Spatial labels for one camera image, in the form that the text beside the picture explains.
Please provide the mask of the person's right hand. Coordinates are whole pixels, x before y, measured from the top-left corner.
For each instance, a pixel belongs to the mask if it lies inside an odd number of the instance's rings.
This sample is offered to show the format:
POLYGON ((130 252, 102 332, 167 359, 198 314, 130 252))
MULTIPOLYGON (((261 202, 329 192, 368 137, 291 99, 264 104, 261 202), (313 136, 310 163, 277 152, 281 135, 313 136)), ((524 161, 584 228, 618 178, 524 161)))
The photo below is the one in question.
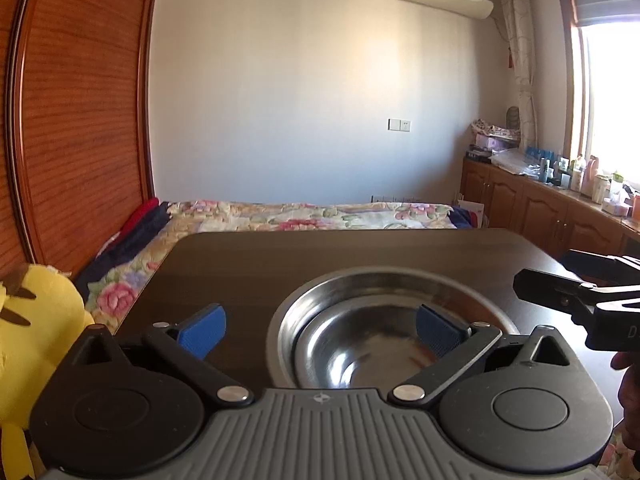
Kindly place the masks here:
POLYGON ((639 355, 618 352, 611 362, 614 370, 625 370, 618 400, 624 410, 624 438, 628 448, 639 447, 639 355))

